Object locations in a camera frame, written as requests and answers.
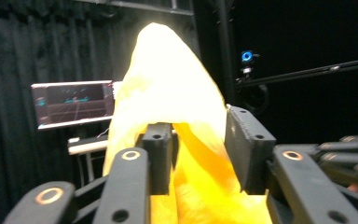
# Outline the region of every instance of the yellow fabric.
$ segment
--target yellow fabric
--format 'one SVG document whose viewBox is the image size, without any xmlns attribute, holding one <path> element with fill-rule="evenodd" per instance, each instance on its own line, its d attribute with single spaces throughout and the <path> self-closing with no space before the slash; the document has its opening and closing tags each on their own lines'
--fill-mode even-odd
<svg viewBox="0 0 358 224">
<path fill-rule="evenodd" d="M 240 193 L 224 146 L 223 97 L 174 31 L 152 23 L 138 36 L 117 95 L 103 174 L 148 124 L 173 124 L 180 138 L 170 195 L 152 196 L 152 223 L 270 223 L 265 196 Z"/>
</svg>

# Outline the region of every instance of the computer screen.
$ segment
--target computer screen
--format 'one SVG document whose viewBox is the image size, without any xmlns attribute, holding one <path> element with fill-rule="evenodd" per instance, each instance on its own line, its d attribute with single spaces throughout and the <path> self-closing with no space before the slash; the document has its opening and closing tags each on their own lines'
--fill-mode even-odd
<svg viewBox="0 0 358 224">
<path fill-rule="evenodd" d="M 37 83 L 31 87 L 38 130 L 112 118 L 114 96 L 110 80 Z"/>
</svg>

